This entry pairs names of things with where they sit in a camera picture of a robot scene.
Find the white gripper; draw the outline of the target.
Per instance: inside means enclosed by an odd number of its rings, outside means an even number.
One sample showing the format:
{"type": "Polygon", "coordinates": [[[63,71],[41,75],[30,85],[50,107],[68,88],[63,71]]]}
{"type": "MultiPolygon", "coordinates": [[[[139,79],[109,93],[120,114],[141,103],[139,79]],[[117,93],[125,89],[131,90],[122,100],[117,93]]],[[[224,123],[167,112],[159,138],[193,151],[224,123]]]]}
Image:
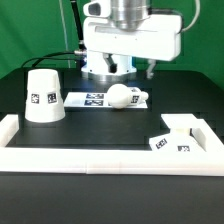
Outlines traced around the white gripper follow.
{"type": "Polygon", "coordinates": [[[84,21],[84,43],[90,51],[108,53],[103,58],[109,73],[117,72],[111,54],[150,59],[146,75],[151,79],[155,60],[171,61],[180,54],[181,26],[179,15],[153,14],[134,31],[116,28],[108,19],[89,17],[84,21]]]}

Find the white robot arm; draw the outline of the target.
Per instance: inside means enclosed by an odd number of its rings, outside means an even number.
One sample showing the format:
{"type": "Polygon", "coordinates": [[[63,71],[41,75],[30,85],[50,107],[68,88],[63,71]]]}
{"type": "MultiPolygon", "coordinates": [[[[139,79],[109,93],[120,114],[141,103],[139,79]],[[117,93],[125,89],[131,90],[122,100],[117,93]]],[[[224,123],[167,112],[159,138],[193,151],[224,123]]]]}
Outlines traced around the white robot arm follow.
{"type": "Polygon", "coordinates": [[[132,60],[146,59],[151,76],[158,61],[181,52],[181,34],[190,29],[173,9],[150,0],[91,0],[83,7],[87,62],[82,72],[100,81],[118,81],[136,71],[132,60]]]}

